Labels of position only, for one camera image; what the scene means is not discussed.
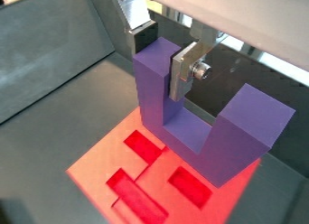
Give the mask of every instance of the purple foam block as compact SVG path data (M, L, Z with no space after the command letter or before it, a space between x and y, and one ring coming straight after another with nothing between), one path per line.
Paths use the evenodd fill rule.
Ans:
M160 38L133 59L142 123L200 174L224 185L271 149L293 109L245 85L212 128L168 95L170 56L180 47Z

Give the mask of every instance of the u-shaped purple block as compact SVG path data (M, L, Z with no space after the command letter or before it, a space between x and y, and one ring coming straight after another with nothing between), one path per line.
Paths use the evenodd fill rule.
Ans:
M272 148L295 110L245 84L208 125L169 98L170 57L180 50L160 38L133 58L142 123L217 187Z

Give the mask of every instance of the metal bracket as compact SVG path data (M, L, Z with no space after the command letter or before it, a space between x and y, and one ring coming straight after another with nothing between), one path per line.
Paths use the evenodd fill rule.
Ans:
M180 101L192 89L193 77L205 79L210 71L210 66L201 58L227 39L228 35L213 27L193 20L192 36L200 39L193 42L184 51L174 56L172 61L172 80L169 96L174 101Z
M132 54L157 40L158 24L150 19L146 0L113 0L118 10Z

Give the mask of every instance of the red mat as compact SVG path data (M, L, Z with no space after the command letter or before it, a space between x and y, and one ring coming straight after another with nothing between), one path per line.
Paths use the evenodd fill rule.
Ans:
M67 173L111 223L223 224L259 162L219 189L142 126L137 108Z

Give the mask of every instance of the rectangular hole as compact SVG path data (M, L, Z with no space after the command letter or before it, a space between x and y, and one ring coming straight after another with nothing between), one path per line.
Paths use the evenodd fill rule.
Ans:
M201 209L212 196L212 191L200 180L182 167L173 173L169 182L176 186L182 195Z
M130 137L125 140L125 144L149 164L157 160L162 153L161 149L138 130L132 133Z
M111 208L126 224L142 224L140 217L132 211L130 207L128 206L124 200L118 199Z
M107 185L145 224L161 224L166 221L168 212L145 193L122 169L113 175Z

